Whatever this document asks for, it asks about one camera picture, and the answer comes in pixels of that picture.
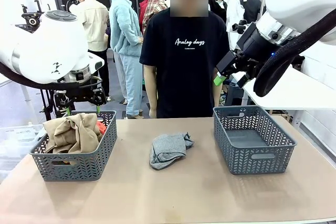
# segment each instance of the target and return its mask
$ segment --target beige cloth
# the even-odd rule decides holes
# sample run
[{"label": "beige cloth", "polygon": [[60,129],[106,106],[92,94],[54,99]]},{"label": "beige cloth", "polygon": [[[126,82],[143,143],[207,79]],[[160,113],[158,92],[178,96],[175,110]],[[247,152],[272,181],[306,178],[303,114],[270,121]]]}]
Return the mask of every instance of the beige cloth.
[{"label": "beige cloth", "polygon": [[95,52],[106,50],[107,41],[104,39],[104,35],[109,19],[109,11],[106,6],[97,0],[85,0],[72,11],[83,24],[89,50]]},{"label": "beige cloth", "polygon": [[77,114],[43,123],[49,136],[45,153],[91,153],[102,138],[97,114]]}]

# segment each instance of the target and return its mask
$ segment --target gray basket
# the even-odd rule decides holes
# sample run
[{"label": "gray basket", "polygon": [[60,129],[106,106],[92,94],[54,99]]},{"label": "gray basket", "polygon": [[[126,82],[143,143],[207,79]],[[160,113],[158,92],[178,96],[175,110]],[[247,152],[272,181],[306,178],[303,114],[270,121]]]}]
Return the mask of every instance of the gray basket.
[{"label": "gray basket", "polygon": [[[73,111],[78,113],[95,113],[95,111]],[[45,154],[49,141],[45,135],[32,149],[31,155],[45,181],[94,181],[98,180],[109,160],[117,140],[115,111],[102,111],[97,114],[98,120],[103,119],[107,130],[98,148],[92,153],[81,154]]]},{"label": "gray basket", "polygon": [[258,106],[214,108],[215,140],[234,175],[284,173],[296,146]]}]

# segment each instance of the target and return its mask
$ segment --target black t-shirt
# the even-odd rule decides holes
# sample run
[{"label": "black t-shirt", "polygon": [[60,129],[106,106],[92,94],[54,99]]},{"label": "black t-shirt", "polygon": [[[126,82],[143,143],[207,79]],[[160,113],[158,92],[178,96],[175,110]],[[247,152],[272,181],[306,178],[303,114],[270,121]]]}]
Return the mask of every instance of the black t-shirt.
[{"label": "black t-shirt", "polygon": [[158,118],[212,116],[213,76],[229,51],[226,27],[217,15],[154,15],[144,36],[140,63],[156,67]]},{"label": "black t-shirt", "polygon": [[255,22],[258,19],[258,14],[260,13],[261,1],[260,0],[240,0],[240,4],[245,9],[244,19],[248,24]]}]

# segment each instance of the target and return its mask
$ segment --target red jacket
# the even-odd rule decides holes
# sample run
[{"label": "red jacket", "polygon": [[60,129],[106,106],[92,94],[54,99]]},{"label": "red jacket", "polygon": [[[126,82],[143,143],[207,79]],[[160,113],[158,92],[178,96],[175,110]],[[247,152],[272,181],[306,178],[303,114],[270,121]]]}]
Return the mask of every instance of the red jacket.
[{"label": "red jacket", "polygon": [[140,18],[139,18],[140,31],[142,31],[143,16],[145,15],[147,5],[148,5],[148,0],[144,0],[140,3]]}]

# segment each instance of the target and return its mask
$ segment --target crumpled gray garment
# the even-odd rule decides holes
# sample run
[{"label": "crumpled gray garment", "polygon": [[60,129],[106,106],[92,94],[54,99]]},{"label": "crumpled gray garment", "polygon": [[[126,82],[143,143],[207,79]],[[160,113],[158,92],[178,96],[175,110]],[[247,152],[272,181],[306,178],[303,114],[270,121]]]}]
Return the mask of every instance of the crumpled gray garment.
[{"label": "crumpled gray garment", "polygon": [[185,157],[186,150],[194,145],[188,133],[158,136],[152,144],[150,165],[161,170],[172,164],[175,160]]}]

